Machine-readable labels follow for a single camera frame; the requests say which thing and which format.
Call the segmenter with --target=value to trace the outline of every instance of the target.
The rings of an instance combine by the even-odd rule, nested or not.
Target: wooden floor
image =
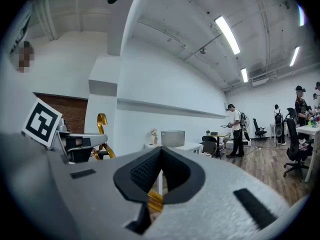
[[[320,155],[319,153],[316,155],[312,174],[308,183],[301,182],[298,171],[291,171],[284,178],[284,172],[290,168],[290,166],[287,166],[285,169],[284,164],[292,163],[286,154],[287,148],[290,146],[290,140],[286,137],[285,141],[287,145],[276,147],[273,139],[260,142],[252,140],[252,147],[244,148],[244,158],[227,158],[226,155],[230,154],[232,150],[226,149],[226,155],[222,157],[222,160],[240,167],[247,173],[264,182],[266,185],[277,191],[287,203],[292,206],[295,202],[305,195],[310,194],[312,191],[320,169]],[[305,161],[305,165],[309,165],[310,158],[311,157]],[[307,170],[302,169],[302,172],[305,177]],[[155,191],[158,190],[157,183],[153,185],[152,189]],[[163,175],[163,194],[167,192],[167,182]],[[151,220],[154,220],[159,215],[158,212],[152,210],[150,210],[150,213]]]

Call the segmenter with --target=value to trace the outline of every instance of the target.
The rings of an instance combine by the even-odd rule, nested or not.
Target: gray box
[[[184,130],[162,130],[161,144],[165,147],[176,148],[185,145]]]

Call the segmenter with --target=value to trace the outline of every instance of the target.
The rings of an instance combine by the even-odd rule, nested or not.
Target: brick wall
[[[35,95],[62,114],[68,131],[73,134],[83,134],[85,132],[87,100],[46,94]]]

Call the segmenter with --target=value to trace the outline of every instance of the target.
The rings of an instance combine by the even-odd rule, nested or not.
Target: chair
[[[295,163],[286,163],[283,167],[292,166],[289,170],[285,171],[283,177],[287,176],[288,172],[299,170],[301,181],[303,181],[302,169],[308,169],[309,166],[304,165],[307,157],[312,155],[313,148],[309,145],[307,150],[299,150],[299,138],[296,130],[295,121],[292,118],[286,120],[286,125],[290,134],[290,148],[287,149],[286,154],[291,161]]]
[[[203,136],[200,144],[203,145],[203,153],[209,153],[214,156],[214,154],[217,152],[217,140],[212,136]]]
[[[266,134],[267,131],[264,130],[266,129],[266,127],[262,128],[262,127],[259,127],[258,124],[257,124],[257,120],[254,118],[253,119],[253,123],[254,123],[254,127],[255,127],[255,135],[258,136],[258,141],[262,138],[262,135]]]

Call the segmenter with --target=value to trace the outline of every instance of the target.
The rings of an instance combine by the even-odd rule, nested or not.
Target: ceiling
[[[58,35],[107,32],[107,0],[76,1],[49,0]],[[219,16],[234,34],[240,49],[237,55],[215,23]],[[267,74],[272,81],[319,67],[318,39],[308,22],[303,26],[299,22],[295,0],[147,0],[132,36],[190,64],[227,92],[250,84],[243,83],[242,68],[247,68],[249,79]],[[33,10],[28,38],[44,35]],[[298,57],[289,67],[296,46],[300,46]]]

